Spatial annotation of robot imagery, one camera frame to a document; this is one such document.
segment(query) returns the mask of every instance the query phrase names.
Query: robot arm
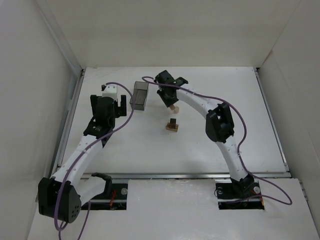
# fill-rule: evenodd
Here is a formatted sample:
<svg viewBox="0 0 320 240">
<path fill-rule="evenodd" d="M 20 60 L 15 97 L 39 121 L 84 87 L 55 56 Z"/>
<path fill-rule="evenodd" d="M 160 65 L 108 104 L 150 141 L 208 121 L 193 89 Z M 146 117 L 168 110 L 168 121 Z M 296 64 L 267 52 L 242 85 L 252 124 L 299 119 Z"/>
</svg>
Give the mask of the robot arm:
<svg viewBox="0 0 320 240">
<path fill-rule="evenodd" d="M 166 70 L 159 73 L 154 81 L 159 84 L 179 87 L 183 85 L 184 89 L 195 92 L 195 89 L 190 86 L 187 80 L 182 77 L 174 79 Z M 243 195 L 249 190 L 254 179 L 244 170 L 239 159 L 230 107 L 224 102 L 196 96 L 176 87 L 159 86 L 157 93 L 167 107 L 180 100 L 194 108 L 205 118 L 205 132 L 222 152 L 229 169 L 233 190 L 238 195 Z"/>
<path fill-rule="evenodd" d="M 38 184 L 39 213 L 54 217 L 55 205 L 61 184 L 78 156 L 84 151 L 82 157 L 73 167 L 66 179 L 63 188 L 58 219 L 72 223 L 80 213 L 81 206 L 101 193 L 108 195 L 112 189 L 112 179 L 103 173 L 94 173 L 86 181 L 80 179 L 90 162 L 96 157 L 109 137 L 102 138 L 113 131 L 116 118 L 127 115 L 126 96 L 121 96 L 118 106 L 117 86 L 102 86 L 102 96 L 90 96 L 93 117 L 83 132 L 80 143 L 70 158 L 50 178 L 44 177 Z M 86 150 L 87 146 L 102 138 Z"/>
</svg>

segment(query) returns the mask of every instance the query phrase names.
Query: white panel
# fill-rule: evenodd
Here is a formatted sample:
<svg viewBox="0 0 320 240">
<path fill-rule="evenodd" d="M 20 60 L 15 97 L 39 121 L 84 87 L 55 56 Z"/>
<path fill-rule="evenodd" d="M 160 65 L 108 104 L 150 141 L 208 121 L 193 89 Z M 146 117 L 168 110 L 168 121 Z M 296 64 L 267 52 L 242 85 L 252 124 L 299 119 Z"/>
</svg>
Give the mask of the white panel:
<svg viewBox="0 0 320 240">
<path fill-rule="evenodd" d="M 23 240 L 71 72 L 33 0 L 0 3 L 0 239 Z"/>
<path fill-rule="evenodd" d="M 260 67 L 299 1 L 47 0 L 82 67 Z"/>
<path fill-rule="evenodd" d="M 260 69 L 292 175 L 302 179 L 320 230 L 320 1 L 302 0 Z"/>
<path fill-rule="evenodd" d="M 175 78 L 184 77 L 198 93 L 216 96 L 233 103 L 245 119 L 248 134 L 241 152 L 253 172 L 285 172 L 267 110 L 252 67 L 102 67 L 87 68 L 64 160 L 79 144 L 90 119 L 90 95 L 101 95 L 101 85 L 119 82 L 131 91 L 142 76 L 156 76 L 167 69 Z M 157 86 L 149 86 L 145 111 L 136 111 L 129 124 L 112 135 L 102 153 L 87 168 L 87 173 L 228 173 L 217 145 L 205 132 L 205 119 L 184 102 L 177 102 L 178 114 L 172 114 L 157 95 Z M 118 87 L 120 94 L 127 94 Z M 131 107 L 127 99 L 128 115 Z M 235 140 L 243 137 L 240 119 L 232 112 Z M 178 132 L 165 129 L 176 118 Z M 116 119 L 116 127 L 126 117 Z"/>
<path fill-rule="evenodd" d="M 265 210 L 219 210 L 214 180 L 132 180 L 127 210 L 91 211 L 83 239 L 112 240 L 319 240 L 297 179 L 275 179 L 292 197 L 287 206 L 264 200 Z M 266 195 L 285 200 L 268 183 Z M 77 239 L 86 211 L 62 239 Z M 36 213 L 29 240 L 56 240 L 53 220 Z"/>
</svg>

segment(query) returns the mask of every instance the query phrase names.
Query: screw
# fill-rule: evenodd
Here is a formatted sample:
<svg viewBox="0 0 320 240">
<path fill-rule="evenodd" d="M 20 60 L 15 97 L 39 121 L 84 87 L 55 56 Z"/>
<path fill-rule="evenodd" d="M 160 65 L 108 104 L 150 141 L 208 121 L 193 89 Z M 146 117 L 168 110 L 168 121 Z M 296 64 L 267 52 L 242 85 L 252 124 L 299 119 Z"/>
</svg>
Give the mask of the screw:
<svg viewBox="0 0 320 240">
<path fill-rule="evenodd" d="M 254 191 L 256 194 L 261 193 L 260 187 L 258 187 L 258 186 L 255 186 L 255 187 L 253 188 L 253 191 Z"/>
<path fill-rule="evenodd" d="M 128 194 L 128 189 L 126 189 L 125 187 L 121 189 L 121 194 L 122 195 L 127 195 Z"/>
<path fill-rule="evenodd" d="M 222 187 L 218 187 L 218 188 L 216 189 L 216 192 L 217 192 L 218 194 L 223 194 L 223 193 L 224 193 Z"/>
</svg>

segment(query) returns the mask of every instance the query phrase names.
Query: white connector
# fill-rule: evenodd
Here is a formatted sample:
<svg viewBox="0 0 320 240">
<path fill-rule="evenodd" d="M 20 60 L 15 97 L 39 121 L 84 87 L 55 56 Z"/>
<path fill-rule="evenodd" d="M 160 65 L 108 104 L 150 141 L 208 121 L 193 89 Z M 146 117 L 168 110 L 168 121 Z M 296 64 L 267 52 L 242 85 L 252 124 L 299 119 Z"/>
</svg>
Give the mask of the white connector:
<svg viewBox="0 0 320 240">
<path fill-rule="evenodd" d="M 115 84 L 108 84 L 102 91 L 102 97 L 109 97 L 115 101 L 118 101 L 118 88 Z"/>
</svg>

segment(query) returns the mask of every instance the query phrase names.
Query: open gray container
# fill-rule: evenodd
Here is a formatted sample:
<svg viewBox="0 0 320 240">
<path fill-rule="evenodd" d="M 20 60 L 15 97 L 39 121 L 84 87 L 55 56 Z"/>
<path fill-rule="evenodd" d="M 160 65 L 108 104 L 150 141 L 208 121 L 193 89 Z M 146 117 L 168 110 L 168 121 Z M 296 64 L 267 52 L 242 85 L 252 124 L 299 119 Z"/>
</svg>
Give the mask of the open gray container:
<svg viewBox="0 0 320 240">
<path fill-rule="evenodd" d="M 136 81 L 134 83 L 133 98 L 134 98 L 134 110 L 144 111 L 147 102 L 149 83 L 144 81 Z M 133 100 L 130 99 L 130 105 L 132 108 Z"/>
</svg>

